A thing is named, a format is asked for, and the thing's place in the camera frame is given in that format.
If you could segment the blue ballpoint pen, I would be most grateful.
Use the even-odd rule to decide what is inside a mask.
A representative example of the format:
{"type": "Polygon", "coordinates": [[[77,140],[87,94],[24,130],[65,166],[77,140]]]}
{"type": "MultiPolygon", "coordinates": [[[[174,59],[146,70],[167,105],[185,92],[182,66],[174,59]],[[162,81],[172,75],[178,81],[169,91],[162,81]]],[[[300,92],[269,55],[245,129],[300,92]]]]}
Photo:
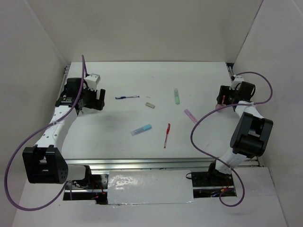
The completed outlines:
{"type": "Polygon", "coordinates": [[[140,96],[116,96],[116,100],[127,99],[127,98],[139,98],[140,96]]]}

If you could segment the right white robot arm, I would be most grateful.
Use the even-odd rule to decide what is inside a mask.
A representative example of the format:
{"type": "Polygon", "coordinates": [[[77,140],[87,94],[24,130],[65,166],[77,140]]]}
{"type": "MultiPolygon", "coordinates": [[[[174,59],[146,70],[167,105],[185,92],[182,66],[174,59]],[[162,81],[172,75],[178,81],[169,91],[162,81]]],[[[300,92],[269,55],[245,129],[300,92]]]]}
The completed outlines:
{"type": "Polygon", "coordinates": [[[209,166],[206,179],[211,185],[227,179],[232,174],[231,169],[243,161],[260,157],[265,152],[273,121],[263,117],[250,101],[254,93],[255,85],[249,82],[220,87],[217,103],[220,106],[238,104],[233,110],[240,120],[231,137],[230,148],[220,157],[222,162],[216,160],[209,166]]]}

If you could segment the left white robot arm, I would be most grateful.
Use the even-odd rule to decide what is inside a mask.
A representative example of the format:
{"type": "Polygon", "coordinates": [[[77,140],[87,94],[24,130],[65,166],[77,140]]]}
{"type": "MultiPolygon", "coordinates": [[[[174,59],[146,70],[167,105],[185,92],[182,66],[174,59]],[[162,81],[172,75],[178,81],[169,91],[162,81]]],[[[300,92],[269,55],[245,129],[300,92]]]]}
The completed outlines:
{"type": "Polygon", "coordinates": [[[101,111],[105,105],[105,90],[97,89],[98,74],[81,78],[68,78],[55,103],[50,126],[33,147],[26,147],[22,157],[30,183],[63,184],[76,180],[87,189],[93,176],[86,166],[68,165],[62,156],[62,146],[72,123],[83,108],[101,111]]]}

